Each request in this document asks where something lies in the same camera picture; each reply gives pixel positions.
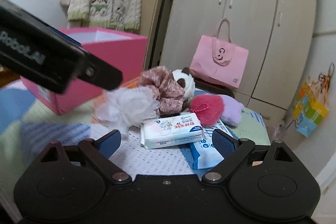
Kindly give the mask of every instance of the metal screw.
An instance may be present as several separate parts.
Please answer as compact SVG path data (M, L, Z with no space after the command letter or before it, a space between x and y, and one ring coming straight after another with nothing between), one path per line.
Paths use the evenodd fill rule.
M125 181L125 180L128 180L129 175L126 174L125 172L118 172L118 173L114 173L112 175L112 178L116 181Z
M86 71L85 71L85 74L89 77L91 77L94 73L95 73L95 71L91 67L87 68Z
M217 172L209 172L204 175L204 177L209 181L217 181L222 178L220 173Z

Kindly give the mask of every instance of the pink bead chain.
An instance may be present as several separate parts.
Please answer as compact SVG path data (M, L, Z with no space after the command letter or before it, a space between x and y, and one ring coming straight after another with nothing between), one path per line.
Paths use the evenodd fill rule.
M196 109L198 109L199 107L201 107L201 105L206 105L206 107L205 107L205 108L202 108L202 109L199 109L199 110L196 110ZM208 105L207 103L201 103L201 104L199 104L199 106L197 106L197 107L195 107L195 108L191 108L191 109L190 109L190 112L194 112L194 113L196 113L196 112L201 112L201 111L207 110L208 108L209 108L209 105Z

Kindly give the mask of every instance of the blue gripper pad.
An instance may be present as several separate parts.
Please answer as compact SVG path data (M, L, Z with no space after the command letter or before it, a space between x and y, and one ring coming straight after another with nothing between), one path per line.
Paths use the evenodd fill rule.
M235 140L219 129L214 130L212 133L212 144L223 158L226 158L239 146L238 140Z
M97 140L97 142L100 143L98 146L98 151L107 159L113 155L113 153L119 148L121 144L121 134L119 131L108 136L109 134L110 133Z

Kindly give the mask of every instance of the blue wet wipes package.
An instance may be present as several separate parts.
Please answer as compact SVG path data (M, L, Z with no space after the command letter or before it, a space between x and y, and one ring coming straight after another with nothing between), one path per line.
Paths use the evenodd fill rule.
M215 129L220 129L235 138L221 120L218 120L212 127L204 127L203 131L206 138L190 143L190 150L194 158L193 169L213 168L224 159L212 144L212 133Z

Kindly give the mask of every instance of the pink fluffy pouch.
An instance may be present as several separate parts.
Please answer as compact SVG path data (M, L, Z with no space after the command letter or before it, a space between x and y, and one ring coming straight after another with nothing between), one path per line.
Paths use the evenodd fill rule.
M200 94L190 102L190 112L194 112L203 127L216 124L224 112L224 103L219 95Z

